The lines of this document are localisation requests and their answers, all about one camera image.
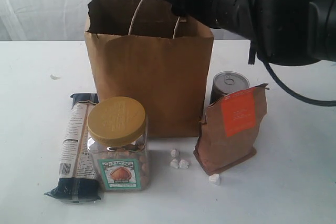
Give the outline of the dark can with pull-tab lid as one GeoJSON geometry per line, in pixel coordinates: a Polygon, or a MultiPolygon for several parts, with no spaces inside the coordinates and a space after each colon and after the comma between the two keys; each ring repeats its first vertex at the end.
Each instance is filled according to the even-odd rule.
{"type": "Polygon", "coordinates": [[[232,71],[220,72],[213,78],[209,103],[212,104],[230,93],[248,89],[249,85],[248,79],[240,73],[232,71]]]}

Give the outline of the large brown paper bag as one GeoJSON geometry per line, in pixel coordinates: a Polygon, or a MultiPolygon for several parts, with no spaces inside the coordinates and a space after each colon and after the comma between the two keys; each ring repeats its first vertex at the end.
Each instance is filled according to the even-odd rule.
{"type": "Polygon", "coordinates": [[[91,0],[85,42],[100,101],[131,97],[151,137],[197,137],[214,36],[161,0],[91,0]]]}

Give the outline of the brown pouch with orange label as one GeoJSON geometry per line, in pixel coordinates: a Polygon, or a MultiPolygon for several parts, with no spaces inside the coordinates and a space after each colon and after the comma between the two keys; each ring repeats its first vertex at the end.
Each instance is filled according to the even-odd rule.
{"type": "Polygon", "coordinates": [[[267,114],[266,83],[223,96],[205,110],[194,156],[207,175],[219,174],[253,157],[267,114]]]}

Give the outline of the nut jar with yellow lid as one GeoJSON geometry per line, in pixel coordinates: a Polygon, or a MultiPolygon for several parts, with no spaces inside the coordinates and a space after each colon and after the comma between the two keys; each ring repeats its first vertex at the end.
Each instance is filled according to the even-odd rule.
{"type": "Polygon", "coordinates": [[[87,117],[91,156],[103,191],[141,191],[149,184],[148,117],[129,97],[104,100],[87,117]]]}

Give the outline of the white crumpled pellet upper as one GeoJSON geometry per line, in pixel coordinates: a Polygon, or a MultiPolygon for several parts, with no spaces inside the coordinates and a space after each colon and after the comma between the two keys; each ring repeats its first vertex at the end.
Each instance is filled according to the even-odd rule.
{"type": "Polygon", "coordinates": [[[172,150],[170,151],[170,154],[171,154],[171,157],[172,157],[172,158],[178,158],[179,155],[180,155],[180,152],[179,152],[179,150],[177,150],[177,149],[172,149],[172,150]]]}

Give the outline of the white crumpled pellet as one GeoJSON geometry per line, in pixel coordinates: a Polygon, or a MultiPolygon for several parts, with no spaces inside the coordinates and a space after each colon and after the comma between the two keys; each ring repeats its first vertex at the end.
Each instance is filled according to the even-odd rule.
{"type": "Polygon", "coordinates": [[[170,151],[170,154],[171,154],[171,157],[172,157],[172,158],[178,158],[179,155],[180,155],[180,152],[179,152],[179,150],[177,150],[177,149],[172,149],[172,150],[170,151]]]}
{"type": "Polygon", "coordinates": [[[219,174],[212,174],[208,177],[208,181],[211,184],[214,185],[220,185],[221,181],[220,181],[220,175],[219,174]]]}
{"type": "Polygon", "coordinates": [[[179,166],[179,161],[176,158],[174,158],[173,160],[171,160],[170,166],[175,168],[175,169],[179,169],[179,167],[180,167],[179,166]]]}
{"type": "Polygon", "coordinates": [[[188,169],[190,166],[189,161],[185,160],[185,159],[181,159],[179,162],[179,168],[180,169],[188,169]]]}

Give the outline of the white crumpled pellet middle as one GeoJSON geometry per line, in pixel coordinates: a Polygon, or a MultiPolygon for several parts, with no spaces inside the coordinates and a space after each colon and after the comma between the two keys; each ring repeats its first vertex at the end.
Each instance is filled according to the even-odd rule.
{"type": "Polygon", "coordinates": [[[179,168],[180,169],[188,169],[190,166],[189,161],[185,160],[185,159],[181,159],[179,162],[179,168]]]}

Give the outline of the white crumpled pellet lower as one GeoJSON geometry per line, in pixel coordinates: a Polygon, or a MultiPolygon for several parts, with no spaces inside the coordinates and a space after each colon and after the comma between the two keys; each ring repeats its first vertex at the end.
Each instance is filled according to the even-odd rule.
{"type": "Polygon", "coordinates": [[[175,168],[175,169],[179,169],[179,167],[180,167],[179,166],[179,161],[176,158],[174,158],[173,160],[171,160],[170,166],[175,168]]]}

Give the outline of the white paper scrap on table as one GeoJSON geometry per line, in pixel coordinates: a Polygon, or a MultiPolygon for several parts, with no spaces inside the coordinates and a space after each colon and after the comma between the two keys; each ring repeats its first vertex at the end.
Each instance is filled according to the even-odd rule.
{"type": "Polygon", "coordinates": [[[60,77],[58,77],[58,76],[54,76],[54,75],[50,75],[50,78],[52,79],[52,80],[59,80],[60,79],[60,77]]]}

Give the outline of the white crumpled pellet right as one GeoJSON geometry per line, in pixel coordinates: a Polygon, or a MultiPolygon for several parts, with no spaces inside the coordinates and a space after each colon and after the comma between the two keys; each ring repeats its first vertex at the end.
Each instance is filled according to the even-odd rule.
{"type": "Polygon", "coordinates": [[[221,181],[220,181],[220,175],[219,174],[212,174],[208,177],[208,181],[211,184],[214,185],[220,185],[221,181]]]}

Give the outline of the dark noodle packet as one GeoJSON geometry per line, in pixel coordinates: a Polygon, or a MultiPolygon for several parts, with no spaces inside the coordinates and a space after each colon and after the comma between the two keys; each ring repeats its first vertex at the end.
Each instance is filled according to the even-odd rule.
{"type": "Polygon", "coordinates": [[[95,93],[74,93],[70,97],[71,117],[61,145],[58,184],[45,195],[63,202],[80,204],[101,199],[99,182],[87,150],[87,117],[98,104],[98,96],[95,93]]]}

